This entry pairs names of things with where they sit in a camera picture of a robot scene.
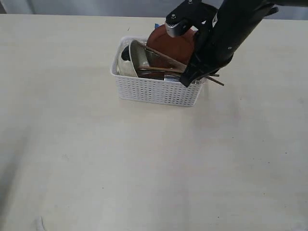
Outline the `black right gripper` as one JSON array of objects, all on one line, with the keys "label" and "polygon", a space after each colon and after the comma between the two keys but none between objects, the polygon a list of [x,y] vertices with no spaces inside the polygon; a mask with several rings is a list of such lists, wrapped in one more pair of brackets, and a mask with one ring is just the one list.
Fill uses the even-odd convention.
[{"label": "black right gripper", "polygon": [[219,77],[219,69],[229,62],[229,58],[218,61],[214,53],[222,48],[218,41],[230,28],[229,23],[234,16],[233,0],[223,1],[218,9],[201,0],[185,0],[166,16],[166,21],[170,23],[186,20],[189,29],[193,26],[197,28],[193,37],[193,53],[180,77],[182,85],[189,87],[203,77]]}]

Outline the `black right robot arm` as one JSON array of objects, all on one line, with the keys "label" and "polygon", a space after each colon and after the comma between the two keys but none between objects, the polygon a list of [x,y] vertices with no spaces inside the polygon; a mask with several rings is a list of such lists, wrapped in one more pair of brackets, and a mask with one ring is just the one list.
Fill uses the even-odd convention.
[{"label": "black right robot arm", "polygon": [[235,51],[266,16],[278,7],[265,0],[225,0],[219,8],[200,0],[185,0],[166,16],[169,36],[184,35],[196,27],[194,49],[180,82],[215,74],[230,63]]}]

